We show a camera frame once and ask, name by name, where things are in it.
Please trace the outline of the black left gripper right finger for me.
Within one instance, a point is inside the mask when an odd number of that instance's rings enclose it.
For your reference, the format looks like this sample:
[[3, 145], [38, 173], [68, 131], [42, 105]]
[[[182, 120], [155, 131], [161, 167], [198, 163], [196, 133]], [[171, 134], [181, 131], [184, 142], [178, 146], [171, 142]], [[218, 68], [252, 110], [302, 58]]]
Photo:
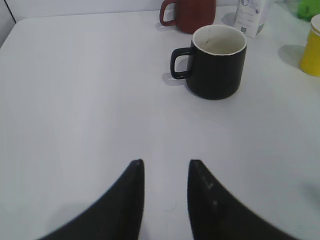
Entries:
[[291, 240], [237, 200], [199, 159], [188, 167], [187, 206], [195, 240]]

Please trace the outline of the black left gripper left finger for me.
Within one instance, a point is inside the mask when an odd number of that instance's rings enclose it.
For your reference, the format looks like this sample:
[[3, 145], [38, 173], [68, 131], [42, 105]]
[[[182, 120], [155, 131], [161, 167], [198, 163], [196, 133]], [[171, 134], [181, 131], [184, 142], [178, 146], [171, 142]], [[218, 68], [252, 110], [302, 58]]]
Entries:
[[145, 200], [145, 168], [133, 160], [118, 180], [83, 213], [45, 240], [137, 240]]

